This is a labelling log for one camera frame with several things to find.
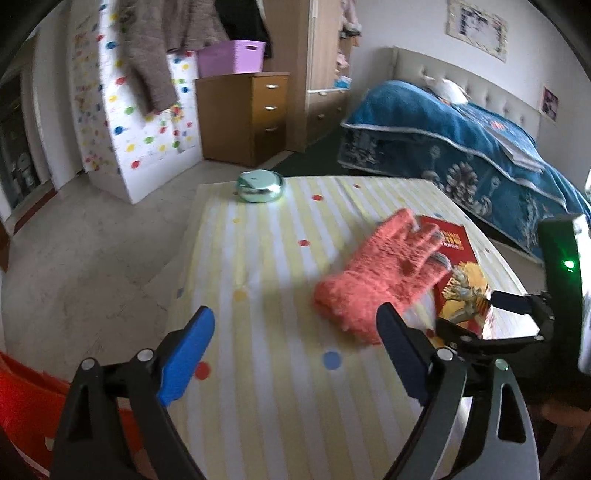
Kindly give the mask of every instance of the wooden cabinet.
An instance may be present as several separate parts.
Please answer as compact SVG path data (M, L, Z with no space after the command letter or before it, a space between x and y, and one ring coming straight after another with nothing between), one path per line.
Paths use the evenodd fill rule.
M203 156L255 167L285 148L288 73L195 81Z
M265 22L273 58L264 70L290 72L286 101L286 145L306 146L337 128L345 117L348 91L335 89L339 48L348 57L350 42L340 39L340 0L265 0Z

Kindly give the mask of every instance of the metal screw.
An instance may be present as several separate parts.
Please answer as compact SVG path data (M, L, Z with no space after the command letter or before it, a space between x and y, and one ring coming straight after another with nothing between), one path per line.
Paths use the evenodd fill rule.
M444 362L449 362L453 359L453 352L448 348L440 348L437 350L437 356Z
M497 358L495 360L495 367L497 367L499 370L503 370L503 372L509 370L509 364L505 362L502 358Z
M138 353L138 360L140 362L149 362L154 357L154 351L149 348L144 348Z
M82 360L80 366L82 367L82 370L90 370L92 367L95 366L95 361L92 358L86 358Z

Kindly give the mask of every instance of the wooden wardrobe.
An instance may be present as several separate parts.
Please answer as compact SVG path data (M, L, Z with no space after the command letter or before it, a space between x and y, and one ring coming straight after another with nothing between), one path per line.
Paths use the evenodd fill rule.
M273 58L266 72L290 72L286 148L304 151L345 117L349 91L336 89L340 0L264 0Z

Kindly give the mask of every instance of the book cover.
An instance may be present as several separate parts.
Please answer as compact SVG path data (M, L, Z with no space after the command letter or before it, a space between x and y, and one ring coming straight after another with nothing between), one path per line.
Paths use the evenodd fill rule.
M433 288L439 317L449 320L482 337L484 326L493 321L488 281L478 264L462 225L439 218L420 216L421 223L434 223L443 234L439 252L452 264L452 271Z

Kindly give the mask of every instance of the wall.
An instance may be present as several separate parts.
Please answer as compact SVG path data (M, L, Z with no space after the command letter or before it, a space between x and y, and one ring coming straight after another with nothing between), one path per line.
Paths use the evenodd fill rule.
M591 82L562 36L527 0L472 0L508 23L503 63L445 34L445 0L357 0L361 46L351 56L352 106L391 74L390 47L414 50L480 75L538 108L542 85L559 98L557 122L542 118L538 149L582 189L591 168L586 133Z
M33 58L33 99L39 136L54 187L60 189L82 169L74 133L67 74L70 2L62 2L43 20Z

